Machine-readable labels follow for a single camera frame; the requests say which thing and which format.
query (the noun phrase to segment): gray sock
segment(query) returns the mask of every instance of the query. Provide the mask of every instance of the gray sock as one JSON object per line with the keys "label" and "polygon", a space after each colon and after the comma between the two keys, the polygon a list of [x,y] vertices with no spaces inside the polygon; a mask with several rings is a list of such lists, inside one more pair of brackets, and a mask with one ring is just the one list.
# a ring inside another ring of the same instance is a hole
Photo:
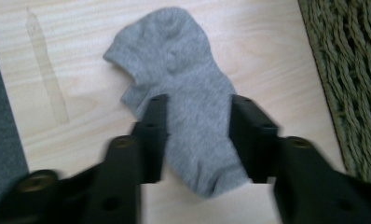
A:
{"label": "gray sock", "polygon": [[249,181],[227,137],[235,90],[186,11],[164,8],[145,16],[120,31],[103,57],[133,77],[122,102],[137,119],[150,98],[169,95],[165,156],[191,189],[211,197]]}

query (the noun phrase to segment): black clamp jaw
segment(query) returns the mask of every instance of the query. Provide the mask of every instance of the black clamp jaw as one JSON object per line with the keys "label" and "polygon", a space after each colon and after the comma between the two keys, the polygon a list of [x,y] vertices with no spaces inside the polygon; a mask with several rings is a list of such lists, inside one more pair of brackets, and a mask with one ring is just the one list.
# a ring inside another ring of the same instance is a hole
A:
{"label": "black clamp jaw", "polygon": [[233,96],[229,137],[255,183],[276,177],[284,224],[371,223],[371,184],[334,171],[310,141],[278,131],[253,101]]}
{"label": "black clamp jaw", "polygon": [[[103,162],[87,171],[22,178],[0,202],[0,223],[141,223],[140,185],[160,180],[167,102],[166,95],[152,98],[131,135],[113,139]],[[229,137],[255,183],[276,177],[284,224],[371,223],[371,184],[334,171],[308,140],[278,132],[253,101],[232,96]]]}

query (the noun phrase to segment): screw hole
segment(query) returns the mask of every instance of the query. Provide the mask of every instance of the screw hole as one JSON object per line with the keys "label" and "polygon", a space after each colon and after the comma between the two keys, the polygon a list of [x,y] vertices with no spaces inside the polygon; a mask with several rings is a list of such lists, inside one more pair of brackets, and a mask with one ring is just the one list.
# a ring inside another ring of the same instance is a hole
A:
{"label": "screw hole", "polygon": [[147,127],[147,128],[155,128],[155,127],[157,127],[157,125],[156,124],[153,124],[153,123],[148,123],[148,124],[145,125],[145,127]]}
{"label": "screw hole", "polygon": [[52,175],[33,175],[18,185],[20,192],[33,192],[45,189],[55,182],[55,177]]}
{"label": "screw hole", "polygon": [[119,201],[119,198],[118,197],[106,198],[102,202],[102,209],[104,211],[107,211],[107,212],[116,210],[117,208],[119,208],[119,203],[120,203],[120,201]]}
{"label": "screw hole", "polygon": [[121,138],[121,139],[117,139],[115,142],[114,142],[114,146],[115,147],[130,147],[134,144],[133,140],[132,139],[129,139],[129,138]]}
{"label": "screw hole", "polygon": [[349,202],[349,201],[346,201],[346,200],[343,200],[343,199],[340,199],[338,202],[337,202],[337,206],[341,209],[341,210],[344,210],[344,211],[351,211],[354,209],[353,205]]}
{"label": "screw hole", "polygon": [[291,138],[294,147],[310,148],[310,143],[302,138]]}
{"label": "screw hole", "polygon": [[262,127],[263,128],[273,128],[272,125],[270,125],[270,124],[263,124]]}

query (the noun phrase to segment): brown textured mat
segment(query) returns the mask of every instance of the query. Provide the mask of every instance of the brown textured mat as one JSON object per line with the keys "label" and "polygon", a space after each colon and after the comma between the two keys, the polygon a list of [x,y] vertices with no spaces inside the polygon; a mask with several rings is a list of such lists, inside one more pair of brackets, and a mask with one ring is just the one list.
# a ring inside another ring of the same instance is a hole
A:
{"label": "brown textured mat", "polygon": [[348,173],[371,182],[371,0],[298,0]]}

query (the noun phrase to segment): wooden surface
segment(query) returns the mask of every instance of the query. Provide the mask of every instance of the wooden surface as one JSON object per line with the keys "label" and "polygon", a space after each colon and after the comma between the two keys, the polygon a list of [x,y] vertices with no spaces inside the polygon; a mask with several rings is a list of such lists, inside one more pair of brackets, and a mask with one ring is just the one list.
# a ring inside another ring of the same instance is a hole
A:
{"label": "wooden surface", "polygon": [[[119,98],[132,80],[102,56],[124,26],[168,6],[200,24],[238,94],[343,171],[296,0],[0,0],[0,69],[31,171],[73,175],[129,132],[135,118]],[[164,179],[143,186],[144,223],[280,223],[269,185],[206,200],[167,167]]]}

